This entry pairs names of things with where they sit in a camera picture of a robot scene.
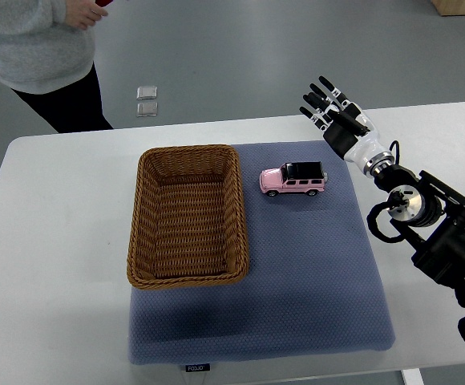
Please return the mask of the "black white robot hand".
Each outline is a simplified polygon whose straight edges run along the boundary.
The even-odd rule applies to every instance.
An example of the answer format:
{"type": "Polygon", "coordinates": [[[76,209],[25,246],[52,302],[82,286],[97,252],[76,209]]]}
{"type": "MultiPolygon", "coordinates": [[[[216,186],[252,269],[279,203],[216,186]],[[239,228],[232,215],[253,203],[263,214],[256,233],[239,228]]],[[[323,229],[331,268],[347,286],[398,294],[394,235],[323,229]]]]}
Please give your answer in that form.
{"type": "Polygon", "coordinates": [[[299,111],[319,130],[333,151],[344,161],[355,164],[365,176],[375,176],[394,164],[390,149],[379,142],[379,133],[367,114],[320,75],[320,87],[314,83],[312,90],[302,98],[312,108],[300,107],[299,111]],[[330,125],[324,119],[331,119],[330,125]]]}

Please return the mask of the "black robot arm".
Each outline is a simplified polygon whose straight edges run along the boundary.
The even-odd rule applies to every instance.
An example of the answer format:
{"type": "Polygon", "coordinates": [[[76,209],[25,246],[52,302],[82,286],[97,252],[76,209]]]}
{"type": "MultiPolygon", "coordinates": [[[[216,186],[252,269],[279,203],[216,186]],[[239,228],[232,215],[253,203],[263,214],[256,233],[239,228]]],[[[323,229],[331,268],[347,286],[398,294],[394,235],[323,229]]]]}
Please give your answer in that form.
{"type": "Polygon", "coordinates": [[[387,195],[370,210],[369,231],[385,243],[411,245],[414,266],[453,289],[465,308],[465,197],[429,172],[403,167],[399,143],[380,144],[368,115],[327,78],[309,88],[301,113],[339,158],[355,164],[387,195]]]}

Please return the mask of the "person's bare hand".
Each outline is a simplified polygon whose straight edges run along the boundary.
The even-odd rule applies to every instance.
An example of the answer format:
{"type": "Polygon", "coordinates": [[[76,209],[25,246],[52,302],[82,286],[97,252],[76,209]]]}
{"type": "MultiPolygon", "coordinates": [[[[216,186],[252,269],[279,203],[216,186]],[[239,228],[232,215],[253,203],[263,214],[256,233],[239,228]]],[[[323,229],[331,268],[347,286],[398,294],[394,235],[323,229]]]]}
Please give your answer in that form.
{"type": "Polygon", "coordinates": [[[80,30],[86,30],[108,16],[108,12],[104,7],[91,0],[66,0],[65,6],[64,22],[68,26],[80,30]]]}

